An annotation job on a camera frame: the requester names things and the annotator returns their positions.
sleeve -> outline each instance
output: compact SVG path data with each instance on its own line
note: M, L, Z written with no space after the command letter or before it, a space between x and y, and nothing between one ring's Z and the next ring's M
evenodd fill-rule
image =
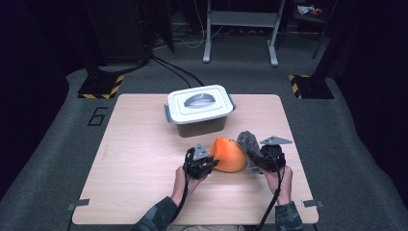
M147 213L131 228L130 231L161 231L171 223L177 205L170 197L165 197L150 208Z
M277 231L302 231L303 223L292 201L286 205L275 207L275 225Z

orange object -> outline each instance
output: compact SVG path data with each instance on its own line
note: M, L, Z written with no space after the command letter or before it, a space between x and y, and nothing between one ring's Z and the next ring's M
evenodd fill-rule
M246 165L246 156L236 141L217 137L208 149L215 160L219 160L215 169L224 172L235 172Z

wooden tabletop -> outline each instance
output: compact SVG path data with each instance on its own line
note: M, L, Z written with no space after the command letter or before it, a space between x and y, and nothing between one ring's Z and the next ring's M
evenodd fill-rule
M271 136L293 141L279 96L232 94L237 109L227 117L224 130L181 138L168 123L163 109L167 94L121 94L99 146L80 199L88 206L75 209L75 224L133 224L158 201L171 195L175 169L187 150L198 142L210 147L216 137L236 140L249 131L258 141ZM282 144L287 165L293 169L293 201L304 223L319 219L295 141ZM247 169L235 173L214 170L187 197L172 224L258 224L272 199L263 175ZM267 223L274 223L274 209Z

person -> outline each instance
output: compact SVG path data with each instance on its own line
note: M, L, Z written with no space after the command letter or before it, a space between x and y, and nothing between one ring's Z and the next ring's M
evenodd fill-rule
M278 174L261 169L265 175L269 189L272 193L276 192L278 187ZM275 206L275 227L277 231L303 230L302 220L297 212L296 206L292 201L292 179L293 171L289 166L280 169L283 175L281 183L281 192L277 198ZM170 225L174 214L183 198L185 186L185 172L182 167L175 171L174 187L171 196L166 196L160 202L150 208L146 214L132 227L130 231L162 231ZM203 182L207 176L200 179L190 179L189 192L192 194L195 189Z

lid handle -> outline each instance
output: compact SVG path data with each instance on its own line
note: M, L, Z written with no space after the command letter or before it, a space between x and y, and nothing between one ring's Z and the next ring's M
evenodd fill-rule
M199 94L195 94L192 97L188 98L186 100L186 102L184 102L184 107L189 107L192 106L192 103L198 101L198 100L208 100L212 103L216 102L216 100L214 99L214 97L208 93L199 93Z

